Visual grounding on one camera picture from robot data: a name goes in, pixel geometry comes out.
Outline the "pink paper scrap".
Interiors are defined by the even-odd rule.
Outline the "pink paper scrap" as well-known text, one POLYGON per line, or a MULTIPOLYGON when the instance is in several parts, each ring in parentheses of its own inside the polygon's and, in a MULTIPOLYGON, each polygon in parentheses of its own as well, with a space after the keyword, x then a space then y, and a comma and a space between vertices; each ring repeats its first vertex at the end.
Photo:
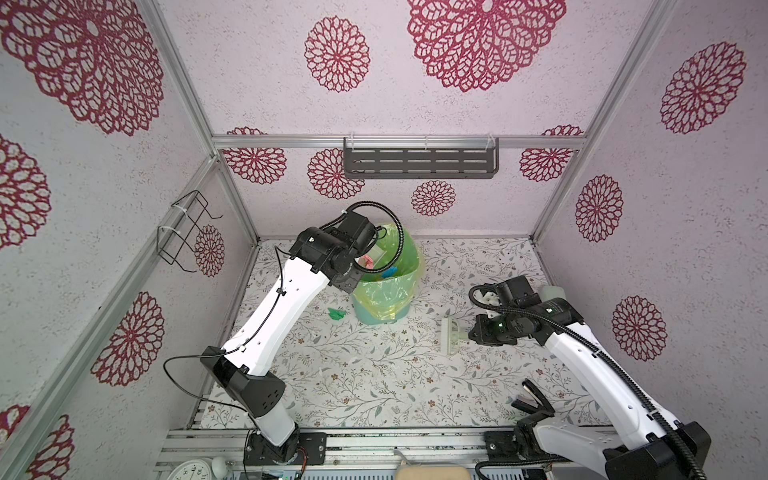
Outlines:
POLYGON ((376 265, 376 261, 370 255, 364 255, 358 259, 358 264, 364 269, 373 269, 376 265))

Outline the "green bin with bag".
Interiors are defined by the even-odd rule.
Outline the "green bin with bag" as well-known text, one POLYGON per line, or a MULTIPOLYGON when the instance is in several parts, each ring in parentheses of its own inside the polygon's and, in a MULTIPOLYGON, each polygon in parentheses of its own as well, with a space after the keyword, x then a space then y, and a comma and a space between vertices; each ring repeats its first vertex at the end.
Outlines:
POLYGON ((393 264, 397 273, 382 279, 381 273, 365 274, 352 293, 358 321, 364 325, 395 323, 407 316, 424 276, 425 264, 421 248, 404 232, 404 246, 393 264))

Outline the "light green hand brush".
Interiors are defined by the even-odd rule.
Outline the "light green hand brush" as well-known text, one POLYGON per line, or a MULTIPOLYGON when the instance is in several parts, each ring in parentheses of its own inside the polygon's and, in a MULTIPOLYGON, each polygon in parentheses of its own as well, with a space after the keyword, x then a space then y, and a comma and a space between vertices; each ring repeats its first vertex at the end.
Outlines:
POLYGON ((468 333, 462 331, 456 320, 444 317, 440 323, 440 350, 445 356, 452 356, 468 341, 468 333))

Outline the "light green dustpan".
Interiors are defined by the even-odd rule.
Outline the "light green dustpan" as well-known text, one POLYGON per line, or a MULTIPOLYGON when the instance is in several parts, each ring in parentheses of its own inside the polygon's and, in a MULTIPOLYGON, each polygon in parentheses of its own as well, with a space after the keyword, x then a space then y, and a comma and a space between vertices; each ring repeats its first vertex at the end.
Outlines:
POLYGON ((380 240, 383 240, 387 236, 387 229, 384 226, 379 226, 376 230, 376 234, 372 240, 372 245, 364 255, 370 255, 376 264, 384 257, 385 250, 378 245, 380 240))

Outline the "blue paper scrap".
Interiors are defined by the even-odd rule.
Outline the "blue paper scrap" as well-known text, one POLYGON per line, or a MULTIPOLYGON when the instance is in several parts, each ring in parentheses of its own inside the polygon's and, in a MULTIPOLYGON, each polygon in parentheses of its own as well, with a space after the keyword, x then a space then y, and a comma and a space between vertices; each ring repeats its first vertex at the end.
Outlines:
POLYGON ((397 268, 395 266, 392 266, 381 273, 381 278, 387 279, 387 278, 393 277, 396 273, 397 273, 397 268))

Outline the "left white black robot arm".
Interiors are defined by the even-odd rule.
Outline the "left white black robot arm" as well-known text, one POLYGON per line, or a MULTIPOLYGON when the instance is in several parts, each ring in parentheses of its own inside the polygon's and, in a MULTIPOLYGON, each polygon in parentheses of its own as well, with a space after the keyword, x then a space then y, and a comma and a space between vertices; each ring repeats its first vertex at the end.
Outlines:
POLYGON ((285 383, 270 372, 274 357, 300 316, 326 287, 351 293, 363 277, 358 259, 375 244, 377 228, 356 212, 302 231, 280 263, 279 277, 243 327, 200 361, 216 383, 255 420, 272 447, 294 443, 295 421, 282 404, 285 383))

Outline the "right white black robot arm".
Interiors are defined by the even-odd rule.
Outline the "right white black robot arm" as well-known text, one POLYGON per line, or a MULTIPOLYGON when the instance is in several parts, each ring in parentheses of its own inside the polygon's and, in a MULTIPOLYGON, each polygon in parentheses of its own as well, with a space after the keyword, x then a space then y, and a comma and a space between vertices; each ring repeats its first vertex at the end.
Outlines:
POLYGON ((518 276, 470 288, 481 308, 468 334, 488 347, 531 339, 555 356, 601 407, 607 426, 572 425, 530 379, 533 403, 516 399, 523 412, 513 429, 484 436, 488 458, 475 466, 544 467, 573 463, 604 479, 703 479, 711 437, 697 422, 684 424, 654 400, 603 349, 584 317, 554 287, 535 292, 518 276))

